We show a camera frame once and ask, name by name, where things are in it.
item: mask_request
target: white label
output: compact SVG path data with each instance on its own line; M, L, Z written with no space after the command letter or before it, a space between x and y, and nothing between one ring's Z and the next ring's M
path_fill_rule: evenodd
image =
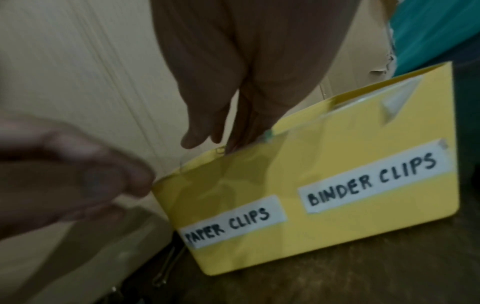
M279 199L272 195L183 227L179 233L190 247L202 248L286 220Z
M436 140L298 189L308 213L322 212L453 170Z

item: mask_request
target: hand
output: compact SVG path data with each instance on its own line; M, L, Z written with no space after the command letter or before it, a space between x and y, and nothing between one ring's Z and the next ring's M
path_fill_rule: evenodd
M184 148L253 142L317 86L358 0L150 0L158 43L188 108Z
M0 111L0 239L58 221L122 216L121 193L149 193L142 161L73 126Z

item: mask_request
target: fingernail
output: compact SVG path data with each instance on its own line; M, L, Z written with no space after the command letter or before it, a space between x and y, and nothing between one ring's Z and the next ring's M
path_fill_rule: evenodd
M112 167L92 167L82 176L85 196L95 201L111 200L120 195L127 181L124 174Z

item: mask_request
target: blue-green cloth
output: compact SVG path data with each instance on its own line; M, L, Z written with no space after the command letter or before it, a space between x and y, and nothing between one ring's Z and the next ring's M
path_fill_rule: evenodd
M390 26L401 75L479 33L480 0L405 0Z

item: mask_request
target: yellow box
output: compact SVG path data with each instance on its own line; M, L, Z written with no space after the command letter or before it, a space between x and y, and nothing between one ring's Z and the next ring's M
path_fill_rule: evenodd
M220 274L440 219L459 207L452 68L442 64L281 119L153 192L202 270Z

